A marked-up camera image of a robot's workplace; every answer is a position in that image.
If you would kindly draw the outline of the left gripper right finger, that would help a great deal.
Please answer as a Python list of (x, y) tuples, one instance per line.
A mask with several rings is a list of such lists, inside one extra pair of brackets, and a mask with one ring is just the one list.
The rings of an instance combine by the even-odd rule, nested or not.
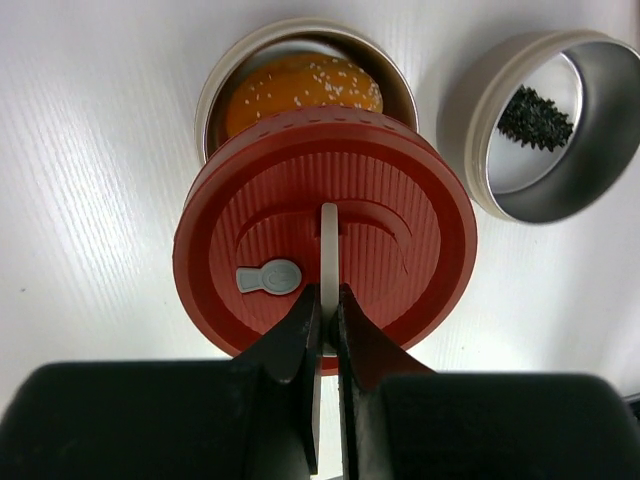
[(635, 479), (639, 428), (603, 379), (437, 373), (340, 289), (335, 316), (347, 479)]

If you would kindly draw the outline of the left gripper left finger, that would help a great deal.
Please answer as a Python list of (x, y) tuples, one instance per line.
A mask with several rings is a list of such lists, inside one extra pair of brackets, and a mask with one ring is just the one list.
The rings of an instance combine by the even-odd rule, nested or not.
[(51, 363), (1, 420), (5, 479), (307, 479), (318, 471), (320, 301), (305, 287), (231, 360)]

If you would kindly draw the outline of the red lunch box lid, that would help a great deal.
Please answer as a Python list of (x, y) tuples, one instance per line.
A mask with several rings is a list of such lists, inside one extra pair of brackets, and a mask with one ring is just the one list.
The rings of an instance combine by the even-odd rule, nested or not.
[(268, 117), (196, 176), (174, 236), (173, 275), (196, 327), (230, 355), (278, 323), (297, 293), (242, 292), (239, 269), (294, 263), (320, 279), (321, 208), (338, 210), (340, 279), (410, 348), (453, 310), (474, 267), (475, 215), (438, 152), (399, 121), (325, 106)]

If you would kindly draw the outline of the black spiky food piece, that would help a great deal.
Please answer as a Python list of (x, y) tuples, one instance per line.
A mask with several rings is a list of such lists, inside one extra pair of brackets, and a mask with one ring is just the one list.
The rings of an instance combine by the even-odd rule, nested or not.
[(511, 97), (497, 122), (498, 131), (522, 148), (554, 152), (565, 147), (574, 132), (570, 116), (551, 99), (541, 97), (521, 85)]

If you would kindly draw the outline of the orange sesame bun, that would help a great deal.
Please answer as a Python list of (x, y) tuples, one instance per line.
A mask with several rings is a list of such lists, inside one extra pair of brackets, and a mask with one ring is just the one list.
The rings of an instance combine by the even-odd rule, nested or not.
[(355, 63), (319, 53), (292, 54), (252, 72), (231, 95), (228, 136), (282, 112), (339, 105), (381, 113), (378, 83)]

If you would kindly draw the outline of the red lunch box container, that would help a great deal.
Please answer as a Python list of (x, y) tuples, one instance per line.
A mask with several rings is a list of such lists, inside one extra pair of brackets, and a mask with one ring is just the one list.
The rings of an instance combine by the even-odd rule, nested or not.
[(197, 158), (205, 165), (228, 135), (228, 104), (234, 90), (254, 71), (283, 58), (323, 54), (347, 60), (380, 87), (383, 113), (419, 130), (414, 94), (392, 57), (364, 34), (335, 21), (299, 17), (276, 21), (238, 40), (213, 66), (202, 88), (194, 120)]

